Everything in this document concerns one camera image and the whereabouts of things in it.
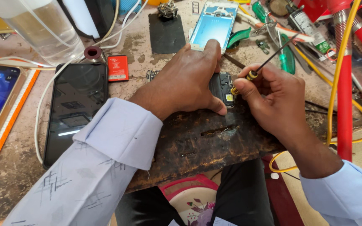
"floral pattern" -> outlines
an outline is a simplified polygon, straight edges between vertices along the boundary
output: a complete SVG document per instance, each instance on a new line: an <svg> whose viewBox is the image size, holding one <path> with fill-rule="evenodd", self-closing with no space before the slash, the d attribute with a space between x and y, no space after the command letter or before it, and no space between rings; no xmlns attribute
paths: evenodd
<svg viewBox="0 0 362 226"><path fill-rule="evenodd" d="M204 205L200 199L194 199L194 201L198 205L202 205L202 208L193 202L187 202L187 205L193 206L191 208L193 212L188 213L188 226L209 226L215 203L207 202Z"/></svg>

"hand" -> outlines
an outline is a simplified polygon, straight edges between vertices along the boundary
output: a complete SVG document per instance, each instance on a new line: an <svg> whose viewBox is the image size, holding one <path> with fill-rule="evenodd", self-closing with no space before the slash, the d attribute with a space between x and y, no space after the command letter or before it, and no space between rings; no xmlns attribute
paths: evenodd
<svg viewBox="0 0 362 226"><path fill-rule="evenodd" d="M191 50L186 44L164 66L153 81L139 88L129 99L159 119L164 120L177 111L210 109L227 114L226 105L209 90L214 72L220 72L221 47L211 39L203 52Z"/></svg>
<svg viewBox="0 0 362 226"><path fill-rule="evenodd" d="M264 130L276 136L286 148L310 132L305 121L303 79L266 64L252 82L244 79L250 70L260 64L245 67L234 81L252 115Z"/></svg>

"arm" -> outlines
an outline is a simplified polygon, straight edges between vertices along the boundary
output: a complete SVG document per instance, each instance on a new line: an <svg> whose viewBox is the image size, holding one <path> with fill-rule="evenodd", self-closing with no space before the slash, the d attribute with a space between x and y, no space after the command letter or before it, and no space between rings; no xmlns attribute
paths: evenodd
<svg viewBox="0 0 362 226"><path fill-rule="evenodd" d="M304 80L272 64L254 81L242 79L258 67L244 68L234 85L258 123L293 156L309 204L331 225L362 225L362 169L343 162L307 125Z"/></svg>
<svg viewBox="0 0 362 226"><path fill-rule="evenodd" d="M129 101L109 99L3 225L106 226L136 170L149 170L162 120L201 108L225 115L226 106L208 87L219 70L219 43L209 41L204 52L190 48Z"/></svg>

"red battery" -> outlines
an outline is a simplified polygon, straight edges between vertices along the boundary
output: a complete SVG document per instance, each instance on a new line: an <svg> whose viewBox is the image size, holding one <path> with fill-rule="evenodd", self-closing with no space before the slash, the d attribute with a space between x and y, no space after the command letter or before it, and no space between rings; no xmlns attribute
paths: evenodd
<svg viewBox="0 0 362 226"><path fill-rule="evenodd" d="M108 57L108 82L128 81L128 58L126 55Z"/></svg>

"barcode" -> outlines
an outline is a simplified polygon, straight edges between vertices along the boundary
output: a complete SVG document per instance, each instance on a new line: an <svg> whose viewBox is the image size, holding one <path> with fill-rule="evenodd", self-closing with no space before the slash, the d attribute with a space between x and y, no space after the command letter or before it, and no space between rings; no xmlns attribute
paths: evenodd
<svg viewBox="0 0 362 226"><path fill-rule="evenodd" d="M125 75L109 75L108 79L125 78Z"/></svg>

